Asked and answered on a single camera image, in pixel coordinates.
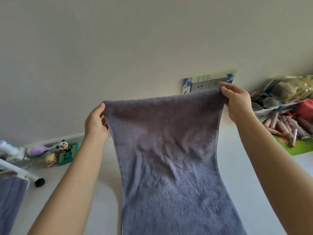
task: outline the green mat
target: green mat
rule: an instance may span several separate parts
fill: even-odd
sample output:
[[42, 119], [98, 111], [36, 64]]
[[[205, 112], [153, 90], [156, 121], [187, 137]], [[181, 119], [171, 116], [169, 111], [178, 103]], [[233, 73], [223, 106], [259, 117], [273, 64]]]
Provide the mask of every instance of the green mat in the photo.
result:
[[307, 152], [311, 152], [313, 151], [313, 140], [312, 139], [306, 139], [306, 140], [300, 140], [297, 139], [296, 143], [295, 143], [295, 147], [294, 148], [290, 148], [287, 144], [285, 144], [284, 142], [280, 142], [278, 141], [283, 147], [284, 149], [290, 153], [290, 155], [295, 156], [298, 154], [303, 154], [303, 153], [307, 153]]

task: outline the hand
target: hand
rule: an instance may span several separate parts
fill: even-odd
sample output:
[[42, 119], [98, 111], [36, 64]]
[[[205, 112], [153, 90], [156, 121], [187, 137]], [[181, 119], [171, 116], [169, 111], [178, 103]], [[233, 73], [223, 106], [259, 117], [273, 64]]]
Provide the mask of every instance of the hand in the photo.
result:
[[234, 84], [220, 82], [221, 91], [229, 99], [228, 111], [231, 120], [237, 124], [245, 114], [253, 114], [250, 94]]
[[108, 126], [103, 115], [104, 108], [105, 104], [102, 102], [88, 115], [85, 121], [85, 137], [92, 135], [103, 140], [108, 138]]

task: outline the person's left arm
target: person's left arm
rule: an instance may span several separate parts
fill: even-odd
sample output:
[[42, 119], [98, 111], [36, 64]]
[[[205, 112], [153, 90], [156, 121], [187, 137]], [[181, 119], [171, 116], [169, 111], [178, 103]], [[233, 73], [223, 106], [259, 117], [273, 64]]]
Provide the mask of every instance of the person's left arm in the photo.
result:
[[100, 117], [104, 107], [101, 103], [86, 119], [84, 140], [28, 235], [83, 234], [108, 138]]

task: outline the black rubber cap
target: black rubber cap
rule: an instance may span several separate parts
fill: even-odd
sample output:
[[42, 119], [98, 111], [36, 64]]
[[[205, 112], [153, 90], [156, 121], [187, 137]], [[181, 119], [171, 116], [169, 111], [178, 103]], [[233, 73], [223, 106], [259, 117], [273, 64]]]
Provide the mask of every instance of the black rubber cap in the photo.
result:
[[37, 181], [35, 181], [35, 186], [36, 186], [36, 187], [41, 187], [41, 186], [43, 186], [45, 183], [46, 183], [45, 179], [44, 179], [44, 178], [40, 178], [40, 179], [38, 179]]

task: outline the person's right arm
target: person's right arm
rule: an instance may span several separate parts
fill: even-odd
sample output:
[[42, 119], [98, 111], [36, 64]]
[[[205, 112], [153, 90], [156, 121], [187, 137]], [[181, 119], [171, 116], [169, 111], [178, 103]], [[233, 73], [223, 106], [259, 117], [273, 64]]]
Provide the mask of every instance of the person's right arm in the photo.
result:
[[256, 118], [250, 95], [220, 83], [229, 99], [229, 116], [268, 201], [288, 235], [313, 234], [313, 177], [311, 177]]

